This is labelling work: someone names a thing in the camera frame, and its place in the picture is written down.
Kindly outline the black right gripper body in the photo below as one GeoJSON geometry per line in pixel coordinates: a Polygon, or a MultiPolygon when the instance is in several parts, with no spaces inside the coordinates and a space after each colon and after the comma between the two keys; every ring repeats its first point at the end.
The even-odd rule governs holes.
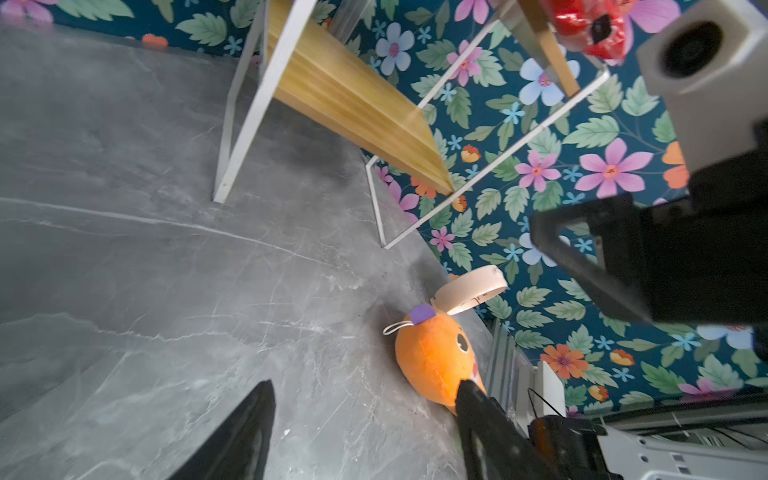
{"type": "Polygon", "coordinates": [[[637,214],[648,319],[751,326],[766,359],[766,142],[694,173],[687,196],[637,214]]]}

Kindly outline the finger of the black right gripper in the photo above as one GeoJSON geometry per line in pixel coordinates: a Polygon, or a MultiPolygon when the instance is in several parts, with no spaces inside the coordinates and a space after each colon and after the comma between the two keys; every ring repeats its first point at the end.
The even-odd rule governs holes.
{"type": "Polygon", "coordinates": [[[605,315],[628,322],[650,323],[645,294],[648,280],[640,209],[630,194],[566,206],[531,217],[530,237],[582,287],[605,315]],[[561,231],[587,226],[596,241],[594,261],[561,238],[561,231]]]}

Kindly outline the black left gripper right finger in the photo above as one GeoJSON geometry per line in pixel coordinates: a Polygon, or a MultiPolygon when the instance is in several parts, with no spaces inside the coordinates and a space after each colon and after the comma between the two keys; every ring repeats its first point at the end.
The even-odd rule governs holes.
{"type": "Polygon", "coordinates": [[[469,479],[563,477],[517,431],[498,402],[487,397],[475,382],[460,382],[455,410],[469,479]]]}

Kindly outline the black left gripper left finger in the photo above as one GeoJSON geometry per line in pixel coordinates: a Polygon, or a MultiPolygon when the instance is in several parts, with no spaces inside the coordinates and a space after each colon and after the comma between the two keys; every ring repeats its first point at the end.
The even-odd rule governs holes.
{"type": "Polygon", "coordinates": [[[272,382],[258,383],[169,479],[263,479],[275,411],[272,382]]]}

